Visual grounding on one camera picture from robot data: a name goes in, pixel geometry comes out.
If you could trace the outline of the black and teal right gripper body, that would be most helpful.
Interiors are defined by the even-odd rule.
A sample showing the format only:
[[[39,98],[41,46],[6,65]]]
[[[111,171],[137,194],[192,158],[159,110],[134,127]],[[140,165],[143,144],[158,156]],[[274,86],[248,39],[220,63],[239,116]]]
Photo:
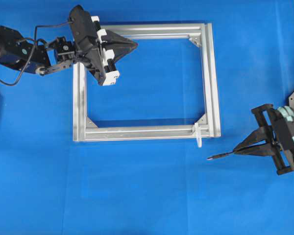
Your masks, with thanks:
[[[264,104],[251,110],[260,127],[269,130],[269,142],[273,148],[272,159],[277,174],[294,171],[294,109],[281,106],[275,109],[272,104]]]

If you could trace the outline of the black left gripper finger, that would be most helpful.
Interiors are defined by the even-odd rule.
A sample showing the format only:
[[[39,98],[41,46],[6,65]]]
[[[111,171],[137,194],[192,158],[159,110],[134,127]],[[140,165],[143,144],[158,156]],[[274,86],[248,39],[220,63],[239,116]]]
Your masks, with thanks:
[[[111,30],[106,29],[106,36],[103,37],[103,44],[112,48],[136,49],[138,44],[128,38],[125,38]]]
[[[130,54],[132,51],[134,51],[137,48],[135,47],[120,47],[114,49],[115,57],[113,59],[114,63],[117,63],[119,60],[121,60],[126,55]]]

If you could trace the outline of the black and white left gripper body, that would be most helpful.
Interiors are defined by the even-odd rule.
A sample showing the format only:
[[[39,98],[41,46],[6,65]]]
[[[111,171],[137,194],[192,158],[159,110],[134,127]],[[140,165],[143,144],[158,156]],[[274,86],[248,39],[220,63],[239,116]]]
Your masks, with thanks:
[[[95,16],[94,18],[91,17],[91,19],[97,31],[96,44],[90,47],[80,47],[74,41],[76,59],[96,78],[99,85],[114,85],[120,76],[113,62],[114,51],[104,48],[103,37],[106,36],[106,31],[101,28],[99,17]]]

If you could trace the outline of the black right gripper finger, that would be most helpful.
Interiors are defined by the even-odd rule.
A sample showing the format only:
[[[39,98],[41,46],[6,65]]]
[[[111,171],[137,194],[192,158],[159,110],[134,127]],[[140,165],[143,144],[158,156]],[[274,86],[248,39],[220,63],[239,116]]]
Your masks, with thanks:
[[[252,146],[253,144],[259,143],[261,141],[271,142],[273,139],[273,129],[272,126],[262,126],[258,129],[254,130],[251,134],[248,135],[241,143],[239,143],[234,151],[241,150],[243,148],[247,148]]]
[[[252,155],[252,156],[273,156],[276,153],[276,148],[271,144],[251,145],[233,150],[234,154]]]

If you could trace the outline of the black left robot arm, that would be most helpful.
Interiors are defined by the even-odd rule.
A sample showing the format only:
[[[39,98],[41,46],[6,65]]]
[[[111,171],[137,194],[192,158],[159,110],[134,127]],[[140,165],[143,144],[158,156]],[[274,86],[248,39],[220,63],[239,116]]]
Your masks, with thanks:
[[[93,16],[91,21],[96,36],[93,45],[86,49],[65,37],[48,43],[37,37],[23,37],[20,32],[0,25],[0,65],[20,73],[44,76],[82,63],[100,86],[114,85],[120,76],[115,64],[138,44],[101,28],[98,16]]]

